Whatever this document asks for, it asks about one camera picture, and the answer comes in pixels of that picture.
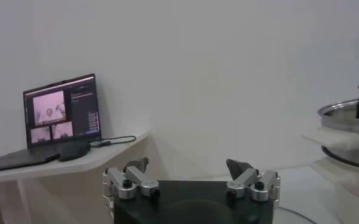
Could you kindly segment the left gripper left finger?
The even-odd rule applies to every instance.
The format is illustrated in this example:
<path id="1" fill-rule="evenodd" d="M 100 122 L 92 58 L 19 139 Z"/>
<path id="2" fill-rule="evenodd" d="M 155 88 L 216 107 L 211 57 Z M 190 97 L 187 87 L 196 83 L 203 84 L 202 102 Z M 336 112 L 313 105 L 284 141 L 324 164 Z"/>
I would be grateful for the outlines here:
<path id="1" fill-rule="evenodd" d="M 131 200 L 139 192 L 151 200 L 158 198 L 160 196 L 159 182 L 145 174 L 148 164 L 149 159 L 144 157 L 129 161 L 122 170 L 117 167 L 105 169 L 102 173 L 103 196 L 107 199 L 118 196 L 120 200 Z"/>

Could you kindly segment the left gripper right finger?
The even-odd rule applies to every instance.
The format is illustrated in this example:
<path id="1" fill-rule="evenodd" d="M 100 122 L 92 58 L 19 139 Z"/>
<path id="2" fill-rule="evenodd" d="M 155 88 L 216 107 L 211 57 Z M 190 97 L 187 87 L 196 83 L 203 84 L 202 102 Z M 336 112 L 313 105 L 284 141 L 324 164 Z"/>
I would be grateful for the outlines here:
<path id="1" fill-rule="evenodd" d="M 261 173 L 249 163 L 226 160 L 232 181 L 226 184 L 229 201 L 244 198 L 247 194 L 253 201 L 280 201 L 280 176 L 274 170 Z"/>

